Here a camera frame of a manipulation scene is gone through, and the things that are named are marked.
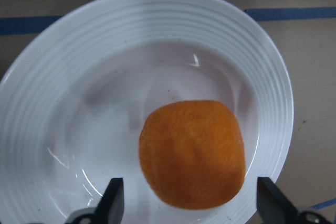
gray surface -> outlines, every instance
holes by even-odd
[[[63,15],[92,0],[0,0],[0,17]],[[241,9],[336,6],[336,0],[227,0]],[[278,186],[296,205],[336,198],[336,19],[262,22],[287,65],[292,144]],[[0,77],[36,35],[0,36]],[[336,205],[322,210],[333,219]],[[259,224],[255,215],[250,224]]]

table surface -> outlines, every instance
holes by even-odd
[[[0,19],[64,15],[92,0],[0,0]],[[238,8],[336,7],[336,0],[226,0]],[[277,181],[298,206],[336,213],[336,18],[259,22],[280,50],[295,104],[291,147]],[[0,78],[37,34],[0,36]],[[261,223],[255,214],[250,224]]]

blue tape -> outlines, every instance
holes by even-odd
[[[311,208],[316,209],[316,210],[320,210],[320,209],[330,207],[330,206],[335,205],[335,204],[336,204],[336,198],[327,200],[327,201],[319,203],[319,204],[316,204],[314,206],[311,206]]]
[[[37,34],[61,16],[0,18],[0,35]]]
[[[336,18],[336,7],[263,8],[247,9],[245,12],[255,21]]]
[[[255,21],[336,18],[336,7],[247,9],[245,12]],[[0,18],[0,36],[37,34],[59,18],[61,16]]]

peeled orange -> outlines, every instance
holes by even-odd
[[[139,159],[158,197],[184,209],[228,202],[245,177],[238,121],[217,101],[183,101],[155,110],[140,135]]]

white bowl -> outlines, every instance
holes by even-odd
[[[161,202],[138,161],[154,109],[214,99],[237,116],[247,173],[218,208]],[[223,0],[97,0],[60,19],[0,83],[0,220],[64,223],[123,177],[129,223],[245,223],[258,176],[276,180],[293,126],[281,55],[250,17]]]

